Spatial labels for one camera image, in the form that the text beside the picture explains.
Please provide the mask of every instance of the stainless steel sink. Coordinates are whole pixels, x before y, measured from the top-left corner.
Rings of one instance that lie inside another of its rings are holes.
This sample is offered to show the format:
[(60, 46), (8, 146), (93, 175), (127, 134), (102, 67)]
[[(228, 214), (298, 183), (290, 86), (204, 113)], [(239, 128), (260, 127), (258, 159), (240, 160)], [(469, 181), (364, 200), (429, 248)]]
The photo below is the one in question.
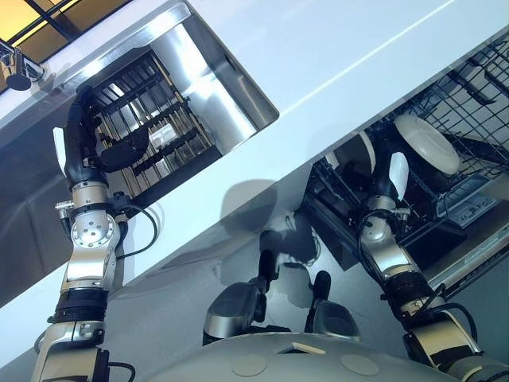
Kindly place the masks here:
[[(64, 125), (68, 105), (81, 84), (87, 82), (96, 87), (106, 84), (115, 90), (112, 87), (115, 83), (108, 80), (130, 65), (133, 57), (138, 59), (137, 52), (152, 57), (153, 62), (161, 66), (164, 79), (162, 86), (158, 86), (165, 89), (163, 93), (169, 89), (168, 103), (159, 106), (154, 102), (152, 107), (146, 107), (137, 115), (135, 109), (140, 105), (128, 100), (124, 107), (133, 110), (136, 122), (127, 123), (123, 134), (150, 123), (158, 113), (165, 111), (165, 107), (171, 107), (176, 96), (181, 97), (180, 101), (188, 106), (188, 113), (196, 120), (192, 121), (192, 127), (200, 134), (203, 129), (203, 136), (199, 138), (207, 142), (204, 147), (215, 147), (218, 152), (198, 166), (185, 163), (181, 167), (190, 168), (187, 172), (174, 171), (169, 166), (163, 175), (156, 170), (159, 178), (149, 181), (139, 191), (134, 191), (126, 182), (129, 181), (126, 172), (131, 170), (110, 176), (113, 190), (127, 191), (133, 197), (157, 186), (155, 196), (145, 197), (142, 204), (147, 205), (155, 197), (170, 192), (278, 117), (278, 111), (241, 64), (186, 3), (165, 6), (143, 20), (142, 25), (127, 28), (91, 57), (70, 68), (65, 78), (54, 78), (52, 89), (34, 96), (37, 102), (33, 99), (25, 102), (19, 110), (12, 111), (9, 118), (0, 121), (4, 123), (0, 126), (0, 217), (4, 222), (0, 230), (0, 306), (64, 263), (70, 255), (71, 245), (60, 231), (57, 214), (53, 211), (55, 202), (68, 199), (69, 194), (54, 154), (52, 129)], [(125, 85), (124, 90), (128, 92), (131, 88)], [(122, 98), (124, 93), (113, 92), (113, 97)], [(161, 128), (159, 124), (150, 133), (153, 138), (164, 133), (165, 144), (186, 132), (184, 127), (172, 126), (173, 132), (167, 134)], [(164, 146), (153, 142), (146, 157)], [(168, 158), (162, 161), (169, 163)], [(167, 182), (174, 173), (179, 173), (178, 179)]]

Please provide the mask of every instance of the floor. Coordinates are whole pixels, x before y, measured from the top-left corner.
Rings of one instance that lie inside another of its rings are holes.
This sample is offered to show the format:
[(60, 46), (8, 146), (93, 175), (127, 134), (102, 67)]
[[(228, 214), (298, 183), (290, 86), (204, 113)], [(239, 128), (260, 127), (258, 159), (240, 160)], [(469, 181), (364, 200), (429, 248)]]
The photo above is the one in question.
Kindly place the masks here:
[[(288, 243), (285, 238), (292, 235), (293, 228), (292, 222), (281, 222), (276, 228), (280, 243)], [(188, 262), (182, 259), (120, 290), (107, 311), (103, 348), (110, 350), (111, 360), (133, 364), (136, 380), (144, 381), (198, 349), (206, 309), (225, 286), (255, 276), (259, 245), (258, 240), (252, 240), (232, 255)], [(378, 285), (359, 265), (343, 271), (318, 237), (313, 236), (312, 246), (299, 246), (310, 249), (307, 258), (298, 255), (295, 248), (282, 246), (292, 255), (280, 255), (279, 279), (271, 284), (263, 325), (303, 330), (311, 301), (309, 284), (319, 270), (325, 269), (332, 276), (329, 299), (352, 312), (363, 343), (405, 357), (403, 330), (388, 305), (380, 301)], [(505, 259), (453, 299), (466, 305), (476, 319), (486, 355), (506, 362), (509, 343), (503, 338), (509, 338), (508, 275), (509, 259)], [(0, 369), (0, 380), (28, 380), (35, 360), (33, 350), (26, 352)], [(112, 380), (122, 381), (125, 376), (112, 373)]]

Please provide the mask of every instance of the window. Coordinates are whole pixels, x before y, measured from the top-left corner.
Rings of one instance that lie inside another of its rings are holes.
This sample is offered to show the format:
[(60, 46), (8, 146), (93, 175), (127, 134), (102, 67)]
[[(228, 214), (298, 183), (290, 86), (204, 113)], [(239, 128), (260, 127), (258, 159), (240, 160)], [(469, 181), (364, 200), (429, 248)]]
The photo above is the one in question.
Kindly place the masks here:
[(129, 1), (0, 0), (0, 38), (42, 62)]

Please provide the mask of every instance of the white plate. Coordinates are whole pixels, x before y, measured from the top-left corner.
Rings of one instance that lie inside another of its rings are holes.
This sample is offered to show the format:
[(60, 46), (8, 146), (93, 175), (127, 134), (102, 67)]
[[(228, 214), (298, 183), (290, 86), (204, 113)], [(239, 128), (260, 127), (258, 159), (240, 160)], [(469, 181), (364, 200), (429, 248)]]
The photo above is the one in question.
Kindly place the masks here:
[(400, 115), (394, 120), (399, 134), (431, 166), (454, 175), (460, 168), (460, 157), (440, 132), (415, 115)]

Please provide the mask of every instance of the white robot shell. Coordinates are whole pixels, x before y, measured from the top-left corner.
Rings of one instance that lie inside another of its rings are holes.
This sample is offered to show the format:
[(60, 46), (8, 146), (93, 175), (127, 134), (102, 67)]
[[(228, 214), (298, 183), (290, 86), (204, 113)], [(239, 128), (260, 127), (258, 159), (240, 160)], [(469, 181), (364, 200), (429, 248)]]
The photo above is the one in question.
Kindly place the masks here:
[(312, 333), (258, 333), (203, 347), (150, 382), (456, 381), (417, 362)]

